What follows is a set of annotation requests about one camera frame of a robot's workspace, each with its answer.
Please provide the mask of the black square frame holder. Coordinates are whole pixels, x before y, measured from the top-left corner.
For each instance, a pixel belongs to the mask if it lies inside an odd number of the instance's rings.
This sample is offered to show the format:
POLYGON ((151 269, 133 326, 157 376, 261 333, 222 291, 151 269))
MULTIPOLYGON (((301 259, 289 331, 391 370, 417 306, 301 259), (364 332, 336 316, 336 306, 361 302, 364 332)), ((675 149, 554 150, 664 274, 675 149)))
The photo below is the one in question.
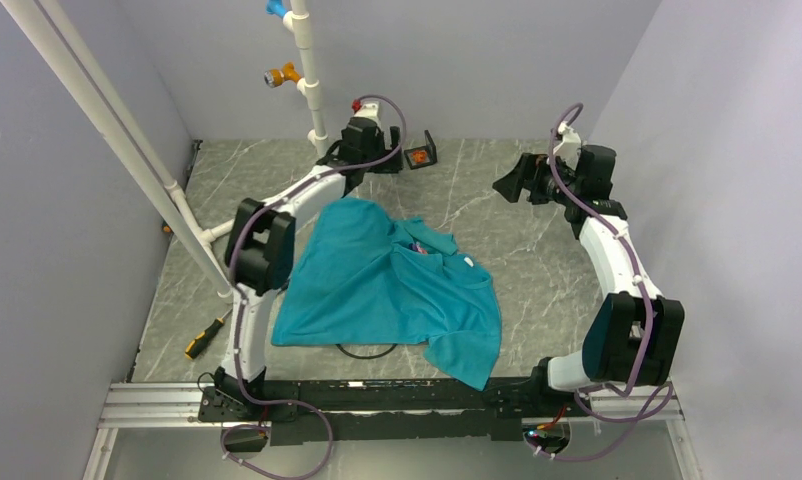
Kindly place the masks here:
POLYGON ((425 144, 405 149, 404 159, 411 170, 417 170, 438 163, 437 147, 429 130, 424 131, 425 144))

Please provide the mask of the orange brooch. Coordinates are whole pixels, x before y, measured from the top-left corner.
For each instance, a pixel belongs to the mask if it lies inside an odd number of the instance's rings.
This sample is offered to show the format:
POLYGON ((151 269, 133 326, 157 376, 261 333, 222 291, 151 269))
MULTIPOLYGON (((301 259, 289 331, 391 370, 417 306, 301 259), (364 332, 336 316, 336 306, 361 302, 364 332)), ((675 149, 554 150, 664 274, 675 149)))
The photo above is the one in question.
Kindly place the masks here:
POLYGON ((417 150, 410 154, 410 158, 415 164, 425 164, 429 162, 429 156, 426 151, 417 150))

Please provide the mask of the teal t-shirt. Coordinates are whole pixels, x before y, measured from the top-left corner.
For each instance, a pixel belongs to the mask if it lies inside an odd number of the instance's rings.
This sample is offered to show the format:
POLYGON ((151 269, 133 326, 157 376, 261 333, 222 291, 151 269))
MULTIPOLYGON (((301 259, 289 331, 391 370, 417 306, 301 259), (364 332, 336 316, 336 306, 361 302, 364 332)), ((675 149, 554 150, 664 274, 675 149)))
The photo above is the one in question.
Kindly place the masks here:
POLYGON ((451 234, 344 198, 325 207, 294 267, 271 343, 278 347, 425 347, 442 373, 476 390, 499 357, 502 316, 492 275, 451 234), (409 248, 418 243, 429 254, 409 248))

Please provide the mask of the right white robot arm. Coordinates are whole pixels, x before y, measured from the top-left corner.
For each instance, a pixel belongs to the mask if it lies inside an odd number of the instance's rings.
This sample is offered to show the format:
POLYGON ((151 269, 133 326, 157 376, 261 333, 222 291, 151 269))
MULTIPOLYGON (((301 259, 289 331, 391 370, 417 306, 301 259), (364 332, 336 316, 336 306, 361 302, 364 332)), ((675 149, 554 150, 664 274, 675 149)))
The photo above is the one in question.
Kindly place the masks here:
POLYGON ((624 392, 668 379, 685 319, 646 273, 628 232, 624 206, 611 198, 613 149, 587 145, 576 167, 524 153, 493 188, 510 203, 522 192, 533 205, 557 203, 595 269, 603 302, 579 351, 542 361, 544 378, 528 388, 534 411, 551 415, 567 392, 614 385, 624 392))

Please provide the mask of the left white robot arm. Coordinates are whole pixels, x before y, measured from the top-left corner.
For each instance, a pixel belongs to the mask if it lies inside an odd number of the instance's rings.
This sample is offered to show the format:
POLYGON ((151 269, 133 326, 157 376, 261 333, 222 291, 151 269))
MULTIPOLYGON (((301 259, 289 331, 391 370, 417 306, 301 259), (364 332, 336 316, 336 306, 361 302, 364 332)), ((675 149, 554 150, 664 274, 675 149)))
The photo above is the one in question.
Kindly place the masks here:
POLYGON ((233 307, 225 358, 214 385, 225 407, 241 420, 264 406, 265 342, 271 307, 290 279, 298 230, 325 206, 362 183, 364 175, 400 159, 406 126, 383 131, 369 118, 351 118, 339 140, 300 180, 263 201, 250 198, 237 208, 225 251, 232 277, 233 307))

